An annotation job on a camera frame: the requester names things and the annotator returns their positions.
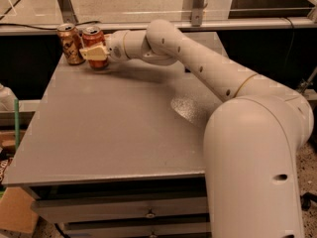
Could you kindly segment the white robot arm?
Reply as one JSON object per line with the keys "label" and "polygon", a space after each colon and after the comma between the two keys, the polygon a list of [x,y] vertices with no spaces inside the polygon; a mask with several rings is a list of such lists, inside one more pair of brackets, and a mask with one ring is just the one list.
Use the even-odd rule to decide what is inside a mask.
{"label": "white robot arm", "polygon": [[80,51],[87,60],[180,61],[220,100],[205,128],[213,238],[305,238],[296,153],[314,127],[299,92],[244,67],[154,20]]}

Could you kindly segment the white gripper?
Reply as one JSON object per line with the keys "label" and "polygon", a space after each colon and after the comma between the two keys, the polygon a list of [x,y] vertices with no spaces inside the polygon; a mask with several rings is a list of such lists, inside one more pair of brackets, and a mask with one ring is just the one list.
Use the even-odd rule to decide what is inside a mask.
{"label": "white gripper", "polygon": [[106,60],[108,56],[115,61],[125,61],[127,55],[124,48],[126,31],[117,31],[105,37],[106,47],[102,43],[80,49],[85,60]]}

